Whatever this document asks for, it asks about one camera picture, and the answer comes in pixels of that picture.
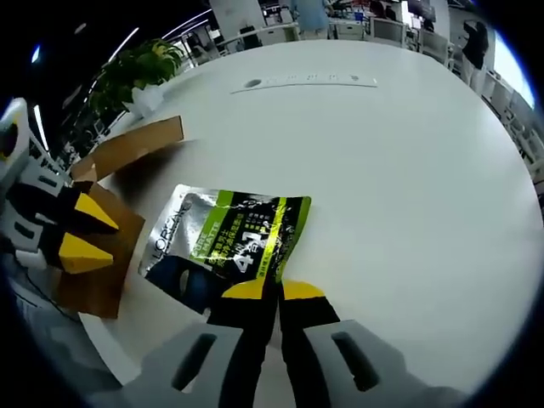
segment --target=potted plant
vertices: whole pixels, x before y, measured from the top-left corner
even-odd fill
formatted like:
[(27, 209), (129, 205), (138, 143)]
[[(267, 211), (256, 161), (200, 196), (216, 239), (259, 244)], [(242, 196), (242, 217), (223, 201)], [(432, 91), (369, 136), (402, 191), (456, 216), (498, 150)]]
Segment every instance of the potted plant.
[(157, 98), (162, 101), (158, 85), (173, 78), (181, 62), (181, 50), (161, 39), (120, 52), (102, 67), (89, 98), (91, 108), (99, 117), (127, 110), (144, 115), (142, 105), (152, 108)]

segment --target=person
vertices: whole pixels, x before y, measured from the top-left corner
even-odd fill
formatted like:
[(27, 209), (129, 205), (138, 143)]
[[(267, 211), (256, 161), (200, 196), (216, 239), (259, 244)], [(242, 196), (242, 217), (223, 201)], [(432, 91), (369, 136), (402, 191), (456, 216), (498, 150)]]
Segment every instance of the person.
[(428, 32), (434, 32), (434, 24), (431, 19), (423, 20), (423, 30)]
[(202, 56), (202, 42), (201, 39), (195, 35), (195, 33), (190, 32), (187, 36), (187, 45), (189, 46), (189, 49), (191, 53), (193, 54), (193, 57), (196, 59), (199, 59)]
[(332, 8), (331, 17), (344, 19), (346, 18), (345, 14), (348, 12), (348, 8), (351, 9), (351, 4), (343, 3), (343, 0), (333, 0), (331, 2), (331, 8)]
[(387, 6), (385, 8), (385, 17), (389, 20), (396, 21), (397, 20), (397, 14), (394, 12), (394, 10), (391, 8), (391, 6)]
[(377, 19), (385, 19), (385, 10), (383, 9), (382, 2), (377, 0), (371, 0), (371, 13), (373, 13)]
[(329, 31), (329, 17), (326, 13), (331, 9), (327, 0), (291, 0), (291, 13), (297, 20), (303, 40), (326, 40)]
[(471, 27), (466, 21), (463, 29), (468, 33), (468, 41), (462, 49), (461, 79), (474, 91), (477, 91), (479, 73), (484, 66), (484, 57), (489, 48), (487, 28), (481, 21), (476, 23), (476, 28)]

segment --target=cardboard box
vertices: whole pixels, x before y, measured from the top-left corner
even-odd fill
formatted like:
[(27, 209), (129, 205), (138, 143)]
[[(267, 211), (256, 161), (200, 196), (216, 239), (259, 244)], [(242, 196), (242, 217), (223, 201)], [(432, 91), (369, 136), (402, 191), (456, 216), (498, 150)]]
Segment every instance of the cardboard box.
[(99, 181), (127, 164), (136, 162), (140, 157), (183, 138), (179, 116), (139, 127), (99, 145), (90, 155), (72, 166), (71, 176), (76, 181)]
[(96, 182), (183, 138), (181, 118), (172, 117), (107, 140), (72, 167), (75, 186), (87, 192), (106, 211), (119, 231), (114, 235), (79, 235), (111, 253), (114, 263), (84, 274), (63, 272), (55, 293), (60, 306), (102, 318), (117, 317), (128, 265), (145, 220)]

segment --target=white table surface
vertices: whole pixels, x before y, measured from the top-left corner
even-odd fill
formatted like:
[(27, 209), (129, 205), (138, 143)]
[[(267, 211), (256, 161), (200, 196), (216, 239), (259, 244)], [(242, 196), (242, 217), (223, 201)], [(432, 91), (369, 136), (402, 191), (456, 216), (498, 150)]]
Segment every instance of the white table surface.
[[(253, 78), (318, 68), (375, 77), (378, 87), (230, 94)], [(461, 80), (404, 49), (310, 41), (214, 60), (168, 86), (144, 122), (181, 115), (187, 141), (153, 159), (161, 166), (147, 179), (136, 173), (135, 190), (104, 182), (146, 223), (119, 318), (82, 317), (122, 383), (154, 347), (201, 320), (136, 275), (178, 183), (311, 196), (286, 278), (323, 289), (341, 318), (396, 347), (431, 385), (472, 393), (496, 369), (541, 279), (542, 221), (511, 139)], [(255, 406), (293, 406), (277, 348), (259, 384)]]

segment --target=ceiling light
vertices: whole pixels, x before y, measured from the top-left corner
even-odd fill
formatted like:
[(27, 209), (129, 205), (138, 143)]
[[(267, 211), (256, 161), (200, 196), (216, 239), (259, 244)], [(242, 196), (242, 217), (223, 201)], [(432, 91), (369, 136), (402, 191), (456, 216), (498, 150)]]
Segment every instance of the ceiling light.
[(37, 45), (36, 49), (34, 49), (34, 53), (32, 54), (32, 64), (34, 64), (39, 57), (40, 57), (40, 46)]
[(76, 30), (74, 31), (74, 34), (79, 34), (80, 32), (83, 31), (83, 29), (87, 26), (87, 23), (83, 23), (83, 24), (80, 24)]
[(208, 22), (208, 20), (201, 21), (200, 23), (195, 24), (195, 25), (193, 25), (191, 28), (188, 28), (187, 30), (183, 31), (183, 32), (181, 33), (181, 35), (183, 36), (184, 34), (187, 34), (189, 31), (192, 31), (192, 30), (194, 30), (196, 27), (201, 26), (201, 25), (203, 25), (203, 24), (206, 24), (207, 22)]
[(181, 27), (187, 26), (191, 21), (195, 21), (196, 19), (198, 19), (199, 17), (202, 17), (204, 14), (209, 13), (210, 11), (212, 11), (211, 8), (209, 10), (206, 10), (204, 13), (200, 13), (200, 14), (196, 15), (195, 17), (193, 17), (192, 19), (185, 21), (183, 24), (178, 25), (176, 28), (174, 28), (173, 30), (169, 31), (164, 36), (162, 36), (162, 39), (168, 37), (170, 34), (172, 34), (173, 32), (175, 32), (177, 30), (179, 30)]
[(119, 47), (117, 47), (117, 49), (114, 51), (114, 53), (113, 53), (113, 54), (111, 55), (111, 57), (108, 59), (108, 62), (111, 62), (111, 61), (116, 57), (116, 55), (119, 53), (119, 51), (121, 51), (121, 48), (124, 47), (124, 45), (128, 42), (128, 40), (130, 40), (130, 38), (131, 38), (134, 34), (136, 34), (136, 31), (138, 31), (138, 30), (139, 30), (139, 27), (136, 27), (136, 28), (133, 30), (133, 32), (131, 32), (130, 34), (128, 34), (128, 37), (125, 38), (125, 41), (123, 41)]
[(40, 136), (42, 137), (43, 147), (46, 151), (49, 151), (48, 141), (45, 139), (45, 132), (43, 131), (42, 115), (40, 114), (40, 107), (38, 105), (34, 106), (34, 116), (36, 117), (37, 130), (40, 132)]
[(93, 92), (94, 86), (96, 85), (96, 82), (98, 82), (98, 81), (99, 81), (98, 79), (95, 79), (94, 82), (91, 84), (91, 88), (89, 88), (89, 90), (88, 90), (89, 94), (91, 94), (91, 92)]

